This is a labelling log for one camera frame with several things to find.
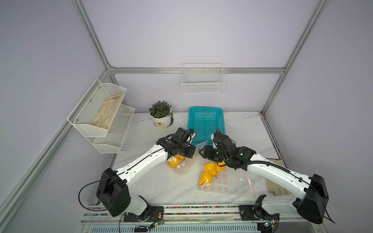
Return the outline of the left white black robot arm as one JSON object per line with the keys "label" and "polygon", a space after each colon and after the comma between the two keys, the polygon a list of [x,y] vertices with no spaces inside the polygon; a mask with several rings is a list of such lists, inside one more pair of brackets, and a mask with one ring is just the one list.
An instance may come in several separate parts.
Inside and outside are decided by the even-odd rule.
{"label": "left white black robot arm", "polygon": [[96,196],[112,217],[122,213],[133,214],[142,221],[150,215],[151,206],[141,196],[131,196],[130,189],[146,173],[175,155],[192,158],[196,147],[191,143],[196,133],[178,128],[174,134],[157,140],[145,154],[117,170],[102,173]]}

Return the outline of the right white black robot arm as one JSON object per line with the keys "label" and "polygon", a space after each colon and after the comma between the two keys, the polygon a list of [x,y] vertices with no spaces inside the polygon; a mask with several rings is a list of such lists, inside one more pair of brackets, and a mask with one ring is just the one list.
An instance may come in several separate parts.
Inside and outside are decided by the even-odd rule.
{"label": "right white black robot arm", "polygon": [[329,195],[322,176],[294,172],[273,163],[251,148],[237,147],[220,130],[216,130],[211,138],[213,144],[199,150],[203,158],[234,170],[258,174],[290,192],[277,198],[259,198],[259,207],[266,214],[298,214],[314,224],[322,224],[324,219],[330,219],[326,210]]}

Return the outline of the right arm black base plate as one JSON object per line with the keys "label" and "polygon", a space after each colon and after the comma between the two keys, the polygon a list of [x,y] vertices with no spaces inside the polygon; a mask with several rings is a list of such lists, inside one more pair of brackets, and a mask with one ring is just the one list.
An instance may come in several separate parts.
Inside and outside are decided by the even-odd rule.
{"label": "right arm black base plate", "polygon": [[268,214],[261,206],[240,205],[239,213],[242,221],[279,220],[279,214]]}

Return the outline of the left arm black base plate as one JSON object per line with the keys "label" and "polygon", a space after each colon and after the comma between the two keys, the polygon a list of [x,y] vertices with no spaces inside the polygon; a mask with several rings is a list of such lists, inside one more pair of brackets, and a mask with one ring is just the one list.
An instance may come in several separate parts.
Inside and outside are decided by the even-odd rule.
{"label": "left arm black base plate", "polygon": [[163,206],[150,206],[145,209],[145,211],[137,216],[135,214],[125,213],[122,218],[123,222],[155,222],[161,219],[164,215]]}

